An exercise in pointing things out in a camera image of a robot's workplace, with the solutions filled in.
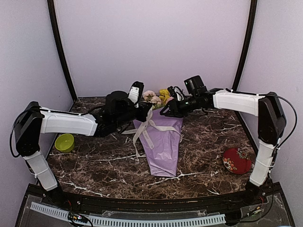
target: black cable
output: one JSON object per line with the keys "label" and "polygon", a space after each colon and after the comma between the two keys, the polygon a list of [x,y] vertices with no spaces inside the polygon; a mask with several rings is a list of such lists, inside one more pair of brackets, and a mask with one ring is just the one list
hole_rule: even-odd
{"label": "black cable", "polygon": [[39,109],[27,109],[27,110],[23,111],[22,113],[20,113],[20,114],[18,115],[18,117],[17,117],[17,118],[15,119],[15,121],[14,121],[14,124],[13,124],[13,126],[12,126],[12,128],[11,128],[11,131],[10,131],[10,136],[9,136],[9,149],[10,149],[11,155],[12,155],[13,157],[15,157],[15,158],[20,156],[20,154],[18,154],[18,155],[15,155],[15,154],[14,154],[14,152],[13,152],[13,147],[12,147],[12,143],[11,143],[12,138],[13,138],[13,132],[14,132],[14,129],[15,129],[15,127],[16,127],[16,124],[18,123],[18,120],[20,119],[20,117],[21,117],[23,114],[25,114],[25,113],[27,113],[27,112],[37,112],[37,111],[39,111]]}
{"label": "black cable", "polygon": [[45,194],[45,196],[46,196],[46,198],[47,198],[55,207],[57,207],[57,208],[59,208],[59,209],[61,209],[61,210],[64,210],[64,211],[68,211],[69,213],[72,213],[72,214],[81,216],[83,219],[87,220],[87,221],[90,223],[90,226],[91,226],[91,227],[94,227],[94,225],[93,225],[93,223],[91,222],[91,220],[89,220],[86,216],[84,216],[84,215],[82,215],[82,214],[79,214],[79,213],[77,213],[77,212],[74,212],[74,211],[72,211],[71,209],[68,210],[68,209],[62,208],[62,207],[56,205],[56,204],[51,200],[51,198],[49,198],[49,196],[47,196],[46,194]]}
{"label": "black cable", "polygon": [[125,126],[122,130],[118,132],[118,134],[122,134],[128,127],[131,125],[132,122],[129,122],[127,126]]}
{"label": "black cable", "polygon": [[236,94],[246,94],[246,95],[252,95],[252,96],[256,96],[257,95],[256,93],[243,92],[243,91],[234,91],[234,90],[228,89],[228,88],[226,88],[225,90],[227,90],[228,92],[231,92],[231,93],[236,93]]}
{"label": "black cable", "polygon": [[273,180],[271,179],[270,175],[268,174],[268,178],[271,180],[271,187],[272,187],[272,194],[271,194],[271,203],[270,203],[270,206],[268,208],[268,210],[258,219],[256,220],[249,220],[249,221],[243,221],[243,219],[245,218],[248,218],[249,216],[245,216],[245,217],[242,217],[240,219],[237,219],[237,220],[226,220],[227,223],[233,223],[233,222],[238,222],[238,223],[250,223],[250,222],[256,222],[256,221],[259,221],[261,220],[262,218],[264,218],[271,210],[272,206],[273,206],[273,203],[274,203],[274,194],[275,194],[275,190],[274,190],[274,183],[273,183]]}
{"label": "black cable", "polygon": [[140,98],[141,97],[138,97],[138,100],[137,100],[137,102],[134,103],[134,106],[136,106],[140,102]]}
{"label": "black cable", "polygon": [[222,200],[222,202],[228,203],[242,203],[244,200]]}
{"label": "black cable", "polygon": [[294,116],[295,116],[294,127],[291,130],[291,132],[288,134],[288,136],[277,146],[277,149],[278,149],[289,139],[289,137],[293,134],[294,130],[296,129],[297,123],[298,123],[297,111],[295,110],[294,106],[286,98],[283,98],[281,96],[271,95],[271,94],[259,94],[259,96],[271,96],[271,97],[275,97],[275,98],[280,98],[280,99],[284,100],[285,102],[287,102],[294,111]]}
{"label": "black cable", "polygon": [[104,105],[99,105],[99,106],[96,106],[96,107],[94,107],[94,108],[91,108],[91,109],[88,110],[86,113],[82,113],[81,116],[90,114],[91,112],[93,112],[94,110],[97,110],[97,109],[101,109],[101,111],[103,111]]}
{"label": "black cable", "polygon": [[193,91],[193,97],[194,97],[194,98],[199,98],[199,97],[200,97],[200,93],[199,93],[199,90],[198,90],[198,89],[195,89],[195,90]]}
{"label": "black cable", "polygon": [[48,112],[50,111],[51,113],[59,113],[59,114],[69,114],[69,115],[75,115],[75,116],[79,116],[79,113],[71,113],[71,112],[67,112],[67,111],[60,111],[60,110],[47,110],[47,109],[39,109],[40,111],[45,111]]}
{"label": "black cable", "polygon": [[181,97],[183,97],[184,99],[186,98],[185,94],[183,93],[183,90],[181,90],[178,86],[174,86],[173,89],[174,89],[174,91],[175,91],[177,94],[179,94]]}
{"label": "black cable", "polygon": [[203,114],[192,114],[192,113],[188,113],[188,115],[194,116],[194,117],[201,117],[201,116],[207,116],[207,115],[208,115],[208,112],[206,112],[204,109],[201,109],[201,111],[203,112]]}

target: red floral pouch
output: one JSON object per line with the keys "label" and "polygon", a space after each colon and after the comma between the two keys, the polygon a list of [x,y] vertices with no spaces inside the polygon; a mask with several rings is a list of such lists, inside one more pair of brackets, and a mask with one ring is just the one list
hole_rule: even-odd
{"label": "red floral pouch", "polygon": [[223,163],[228,171],[234,174],[244,174],[250,170],[251,160],[246,152],[239,148],[229,148],[223,154]]}

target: marble tabletop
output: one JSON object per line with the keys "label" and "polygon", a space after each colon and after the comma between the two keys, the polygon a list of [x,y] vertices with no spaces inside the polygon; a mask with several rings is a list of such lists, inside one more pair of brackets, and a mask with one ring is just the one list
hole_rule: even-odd
{"label": "marble tabletop", "polygon": [[[104,104],[104,98],[80,98],[72,112],[83,113]],[[48,163],[66,192],[120,199],[181,199],[238,192],[245,189],[251,170],[228,172],[222,155],[239,147],[254,164],[255,153],[233,111],[208,110],[189,116],[182,126],[177,176],[151,176],[146,158],[135,156],[133,135],[113,133],[105,138],[74,135],[75,148],[60,153],[54,147]],[[139,153],[144,153],[137,142]]]}

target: white wall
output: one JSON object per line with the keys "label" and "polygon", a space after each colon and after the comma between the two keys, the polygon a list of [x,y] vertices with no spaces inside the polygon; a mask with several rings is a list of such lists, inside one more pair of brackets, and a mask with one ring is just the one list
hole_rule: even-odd
{"label": "white wall", "polygon": [[[297,225],[303,210],[303,1],[259,1],[240,91],[275,91],[293,103],[298,112],[294,135],[281,148],[272,176],[280,181]],[[289,133],[294,114],[283,103]],[[257,139],[257,119],[244,116]]]}
{"label": "white wall", "polygon": [[[15,226],[29,182],[34,178],[22,158],[9,151],[9,133],[30,101],[68,110],[72,105],[55,47],[47,1],[0,1],[0,220]],[[46,155],[54,135],[42,136]]]}
{"label": "white wall", "polygon": [[250,0],[56,0],[78,96],[128,91],[136,80],[158,91],[201,75],[231,87]]}

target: green bowl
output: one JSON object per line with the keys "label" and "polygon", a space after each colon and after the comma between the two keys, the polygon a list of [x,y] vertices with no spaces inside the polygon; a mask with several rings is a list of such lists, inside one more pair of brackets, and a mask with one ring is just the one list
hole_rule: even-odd
{"label": "green bowl", "polygon": [[68,133],[59,136],[55,142],[55,148],[62,153],[71,152],[74,146],[75,146],[74,137]]}

